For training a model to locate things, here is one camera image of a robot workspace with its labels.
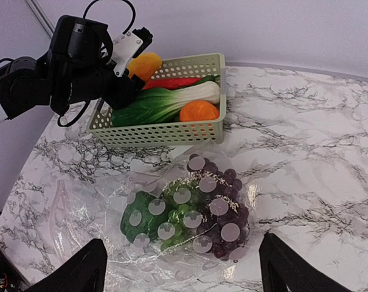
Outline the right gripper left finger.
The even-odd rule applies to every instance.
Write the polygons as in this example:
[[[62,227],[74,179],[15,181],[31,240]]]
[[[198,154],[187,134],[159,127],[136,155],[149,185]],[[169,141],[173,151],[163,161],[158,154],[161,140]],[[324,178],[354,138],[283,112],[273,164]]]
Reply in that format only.
[[[103,292],[106,266],[105,245],[95,238],[26,292]]]

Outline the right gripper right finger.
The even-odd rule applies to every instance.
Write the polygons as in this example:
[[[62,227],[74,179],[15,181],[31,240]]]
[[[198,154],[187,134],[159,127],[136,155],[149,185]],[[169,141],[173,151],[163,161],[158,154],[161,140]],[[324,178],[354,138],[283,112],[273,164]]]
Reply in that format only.
[[[349,291],[311,266],[273,233],[264,235],[259,256],[264,291]]]

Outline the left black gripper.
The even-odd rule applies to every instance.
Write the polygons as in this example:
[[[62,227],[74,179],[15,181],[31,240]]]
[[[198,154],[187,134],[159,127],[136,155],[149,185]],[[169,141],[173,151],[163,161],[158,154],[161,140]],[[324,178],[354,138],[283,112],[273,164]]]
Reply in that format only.
[[[145,82],[135,75],[117,75],[112,53],[107,24],[61,16],[47,53],[39,59],[51,82],[51,109],[62,116],[71,104],[95,99],[104,99],[114,110],[131,104]]]

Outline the fake yellow lemon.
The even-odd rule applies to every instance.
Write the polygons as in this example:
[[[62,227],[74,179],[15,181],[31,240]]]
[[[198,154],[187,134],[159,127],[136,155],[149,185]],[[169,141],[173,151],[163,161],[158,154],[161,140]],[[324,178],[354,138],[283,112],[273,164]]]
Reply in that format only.
[[[153,52],[140,54],[137,58],[131,60],[127,69],[128,76],[132,78],[134,75],[139,77],[145,83],[149,82],[156,71],[162,66],[161,57]]]

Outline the fake red carrot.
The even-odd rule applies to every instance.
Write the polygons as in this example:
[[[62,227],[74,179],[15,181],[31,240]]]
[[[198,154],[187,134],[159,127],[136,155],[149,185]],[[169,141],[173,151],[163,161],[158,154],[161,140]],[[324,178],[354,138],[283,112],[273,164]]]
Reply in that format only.
[[[155,79],[149,81],[143,90],[151,88],[164,88],[164,89],[178,89],[186,86],[192,86],[196,82],[200,81],[201,77],[186,77],[186,78],[167,78],[167,79]]]

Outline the fake green leafy vegetable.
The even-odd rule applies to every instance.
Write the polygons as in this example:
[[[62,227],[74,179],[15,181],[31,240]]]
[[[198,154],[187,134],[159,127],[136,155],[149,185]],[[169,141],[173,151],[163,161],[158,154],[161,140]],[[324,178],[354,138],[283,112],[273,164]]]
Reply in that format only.
[[[127,107],[112,110],[111,122],[114,127],[166,123],[185,105],[198,100],[218,104],[220,101],[218,84],[206,81],[175,90],[165,88],[143,90]]]

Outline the fake orange tangerine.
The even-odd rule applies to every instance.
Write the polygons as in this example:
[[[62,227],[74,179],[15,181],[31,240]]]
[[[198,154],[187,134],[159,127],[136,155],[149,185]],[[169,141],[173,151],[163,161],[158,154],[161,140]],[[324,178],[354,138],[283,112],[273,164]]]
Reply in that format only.
[[[205,100],[196,100],[186,104],[179,113],[181,122],[215,120],[220,112],[215,105]]]

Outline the fake green bell pepper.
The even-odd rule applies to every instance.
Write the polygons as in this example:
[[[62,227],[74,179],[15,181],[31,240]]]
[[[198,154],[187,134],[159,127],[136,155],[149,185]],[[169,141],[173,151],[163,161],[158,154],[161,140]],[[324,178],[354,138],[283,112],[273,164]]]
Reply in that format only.
[[[156,240],[158,227],[168,222],[172,205],[144,191],[131,196],[133,202],[127,204],[120,222],[121,232],[130,243],[134,243],[139,234],[146,235],[151,242]]]

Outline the clear dotted zip bag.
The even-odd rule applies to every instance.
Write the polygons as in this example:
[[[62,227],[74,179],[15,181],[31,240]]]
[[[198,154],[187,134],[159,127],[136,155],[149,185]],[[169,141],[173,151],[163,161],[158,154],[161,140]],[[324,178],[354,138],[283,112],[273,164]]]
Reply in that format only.
[[[50,234],[62,260],[103,241],[106,291],[162,287],[244,258],[256,193],[219,146],[203,142],[158,172],[59,180]]]

